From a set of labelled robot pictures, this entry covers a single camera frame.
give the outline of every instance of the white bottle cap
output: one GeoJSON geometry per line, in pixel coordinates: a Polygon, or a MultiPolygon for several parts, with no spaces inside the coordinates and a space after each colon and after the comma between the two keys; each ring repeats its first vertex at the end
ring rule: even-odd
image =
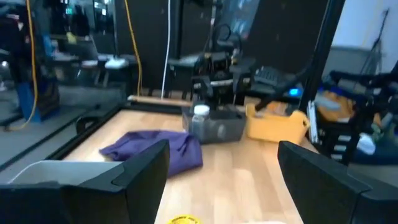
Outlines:
{"type": "Polygon", "coordinates": [[[195,115],[207,116],[210,113],[210,107],[207,105],[196,105],[193,109],[195,115]]]}

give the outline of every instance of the blue light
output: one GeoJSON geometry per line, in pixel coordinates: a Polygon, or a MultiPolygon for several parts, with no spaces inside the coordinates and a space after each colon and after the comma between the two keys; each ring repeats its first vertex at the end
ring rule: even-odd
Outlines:
{"type": "Polygon", "coordinates": [[[297,96],[297,95],[299,95],[300,94],[300,91],[299,91],[299,89],[290,89],[289,90],[289,95],[290,96],[297,96]]]}

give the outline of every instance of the white bottle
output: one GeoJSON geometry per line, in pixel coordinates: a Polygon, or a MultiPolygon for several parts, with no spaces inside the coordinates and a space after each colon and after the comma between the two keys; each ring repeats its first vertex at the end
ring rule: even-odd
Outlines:
{"type": "Polygon", "coordinates": [[[205,138],[205,121],[209,113],[210,107],[207,105],[196,105],[193,109],[190,132],[201,141],[205,138]]]}

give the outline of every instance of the gray floor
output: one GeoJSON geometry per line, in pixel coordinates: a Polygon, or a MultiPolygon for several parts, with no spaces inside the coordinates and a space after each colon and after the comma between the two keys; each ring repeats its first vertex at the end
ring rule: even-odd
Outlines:
{"type": "MultiPolygon", "coordinates": [[[[37,143],[59,127],[67,124],[71,119],[84,113],[93,105],[100,104],[101,108],[87,115],[103,116],[117,103],[121,102],[120,91],[98,90],[82,87],[60,87],[61,108],[59,114],[43,123],[30,123],[26,128],[15,132],[0,130],[0,165],[24,151],[29,146],[37,143]]],[[[0,120],[9,118],[12,109],[16,107],[17,97],[15,92],[0,92],[0,120]]],[[[18,126],[24,121],[13,123],[18,126]]],[[[7,169],[0,172],[0,183],[10,181],[23,168],[31,163],[41,161],[49,156],[71,138],[76,136],[75,125],[72,124],[58,133],[56,136],[35,148],[31,153],[13,163],[7,169]]]]}

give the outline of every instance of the white wall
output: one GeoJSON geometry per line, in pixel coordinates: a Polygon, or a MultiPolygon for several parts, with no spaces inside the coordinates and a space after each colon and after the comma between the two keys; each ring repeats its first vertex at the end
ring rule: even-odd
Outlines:
{"type": "Polygon", "coordinates": [[[390,71],[398,59],[398,0],[346,0],[332,45],[370,49],[387,8],[390,13],[382,37],[382,70],[390,71]]]}

